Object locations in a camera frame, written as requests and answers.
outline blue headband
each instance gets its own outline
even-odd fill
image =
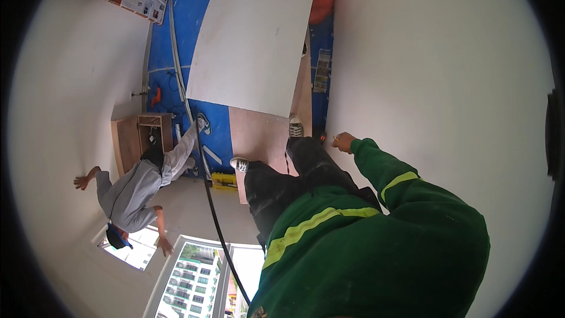
[[[108,228],[109,228],[110,231],[112,231],[112,232],[114,232],[115,234],[117,234],[117,236],[122,240],[122,243],[123,243],[125,246],[128,246],[129,248],[133,249],[133,246],[132,246],[128,241],[124,240],[124,239],[122,238],[122,235],[121,235],[109,222],[108,222]]]

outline wooden cabinet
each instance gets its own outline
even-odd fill
[[[112,141],[116,156],[117,172],[123,176],[139,161],[156,139],[163,153],[173,150],[173,136],[170,113],[144,113],[111,121]]]

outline green jacket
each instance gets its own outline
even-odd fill
[[[465,316],[491,248],[483,216],[371,139],[351,151],[390,215],[339,187],[301,196],[267,241],[248,318]]]

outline worker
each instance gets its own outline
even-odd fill
[[[250,318],[463,317],[490,251],[485,220],[449,191],[343,132],[332,143],[354,155],[378,192],[364,199],[296,116],[286,152],[298,177],[234,158],[267,254]]]
[[[198,137],[197,125],[200,132],[210,134],[212,131],[206,116],[199,113],[196,123],[188,128],[173,150],[163,154],[160,146],[149,148],[137,164],[114,184],[109,180],[109,172],[102,171],[99,166],[93,167],[85,177],[74,179],[75,187],[85,190],[88,183],[96,178],[98,203],[109,219],[106,237],[112,247],[133,248],[128,242],[129,234],[155,221],[159,232],[157,247],[163,250],[164,256],[172,254],[173,246],[165,237],[163,207],[147,208],[146,204],[160,187],[177,180],[187,169],[197,170],[196,158],[190,155]]]

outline white board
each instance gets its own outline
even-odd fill
[[[210,0],[187,98],[288,117],[311,6],[312,0]]]

